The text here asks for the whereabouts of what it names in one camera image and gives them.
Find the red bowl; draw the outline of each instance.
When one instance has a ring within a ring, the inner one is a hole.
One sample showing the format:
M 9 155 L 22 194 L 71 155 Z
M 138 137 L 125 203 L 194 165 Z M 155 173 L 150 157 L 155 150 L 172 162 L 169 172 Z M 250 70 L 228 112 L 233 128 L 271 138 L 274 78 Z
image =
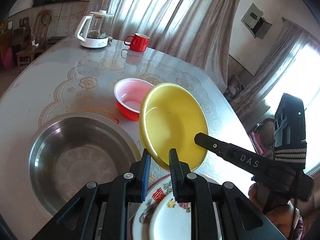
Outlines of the red bowl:
M 129 119 L 130 121 L 139 121 L 139 113 L 135 113 L 125 108 L 123 105 L 119 103 L 119 101 L 117 101 L 116 104 L 121 114 L 123 114 L 127 119 Z
M 153 88 L 149 82 L 138 78 L 125 78 L 116 83 L 114 94 L 119 111 L 131 121 L 139 121 L 140 105 Z

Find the kettle handle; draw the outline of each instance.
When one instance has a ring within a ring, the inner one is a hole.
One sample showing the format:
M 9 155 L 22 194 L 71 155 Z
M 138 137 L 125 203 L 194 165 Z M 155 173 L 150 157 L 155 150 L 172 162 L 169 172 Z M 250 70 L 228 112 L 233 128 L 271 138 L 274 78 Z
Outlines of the kettle handle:
M 88 30 L 89 30 L 89 26 L 90 26 L 90 22 L 88 22 L 86 24 L 86 26 L 84 27 L 84 30 L 83 30 L 83 34 L 82 36 L 80 36 L 80 32 L 84 26 L 84 24 L 87 22 L 87 20 L 90 20 L 92 18 L 91 15 L 85 15 L 82 17 L 77 29 L 76 29 L 76 32 L 75 32 L 75 37 L 78 38 L 79 40 L 81 41 L 84 41 L 86 40 L 87 38 L 87 34 L 88 34 Z

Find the wooden chair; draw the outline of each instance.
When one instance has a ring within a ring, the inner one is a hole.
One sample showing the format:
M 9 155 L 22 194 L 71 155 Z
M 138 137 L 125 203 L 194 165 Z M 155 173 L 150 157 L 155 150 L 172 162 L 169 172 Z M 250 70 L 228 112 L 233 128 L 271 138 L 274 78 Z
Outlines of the wooden chair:
M 50 22 L 50 10 L 42 10 L 37 14 L 35 24 L 32 28 L 31 40 L 33 40 L 34 37 L 35 40 L 38 40 L 39 45 L 29 45 L 26 47 L 26 49 L 19 51 L 16 54 L 20 71 L 25 69 L 32 61 L 34 61 L 41 53 L 46 50 L 46 37 Z

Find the cable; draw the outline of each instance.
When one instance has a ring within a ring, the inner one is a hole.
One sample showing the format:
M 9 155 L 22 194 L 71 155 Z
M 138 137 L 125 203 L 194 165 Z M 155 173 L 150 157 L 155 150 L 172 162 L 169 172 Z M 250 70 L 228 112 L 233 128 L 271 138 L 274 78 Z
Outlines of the cable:
M 32 33 L 32 27 L 31 27 L 31 7 L 30 7 L 30 9 L 29 9 L 29 26 L 30 26 L 30 30 L 31 30 L 31 35 L 33 36 L 33 39 L 32 40 L 34 40 L 35 39 L 35 36 L 33 35 L 33 33 Z
M 60 14 L 59 14 L 59 19 L 58 19 L 58 21 L 57 21 L 56 33 L 54 34 L 54 36 L 57 36 L 57 29 L 58 29 L 58 24 L 59 24 L 60 16 L 61 16 L 62 6 L 63 6 L 63 3 L 62 3 L 62 5 L 61 5 L 61 10 L 60 10 Z
M 288 240 L 292 240 L 293 238 L 293 233 L 294 233 L 294 218 L 296 216 L 296 207 L 297 207 L 297 183 L 298 183 L 298 179 L 300 178 L 300 171 L 296 173 L 296 182 L 295 182 L 295 193 L 294 193 L 294 204 L 293 204 L 293 214 L 292 214 L 292 221 L 291 221 L 291 229 L 290 229 L 290 234 L 288 237 Z
M 75 14 L 78 14 L 78 13 L 81 13 L 81 12 L 84 12 L 85 10 L 82 10 L 80 12 L 77 12 L 77 13 L 74 13 L 74 14 L 70 14 L 70 15 L 67 15 L 67 16 L 61 16 L 61 17 L 69 17 L 69 16 L 72 16 L 72 15 L 75 15 Z

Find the metal bowl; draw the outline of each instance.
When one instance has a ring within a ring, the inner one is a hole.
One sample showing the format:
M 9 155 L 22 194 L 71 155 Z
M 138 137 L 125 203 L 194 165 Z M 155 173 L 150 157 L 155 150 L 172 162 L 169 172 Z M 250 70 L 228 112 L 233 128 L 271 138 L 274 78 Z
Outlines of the metal bowl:
M 91 113 L 63 114 L 44 124 L 31 140 L 31 184 L 54 215 L 87 182 L 112 181 L 139 159 L 134 141 L 111 120 Z

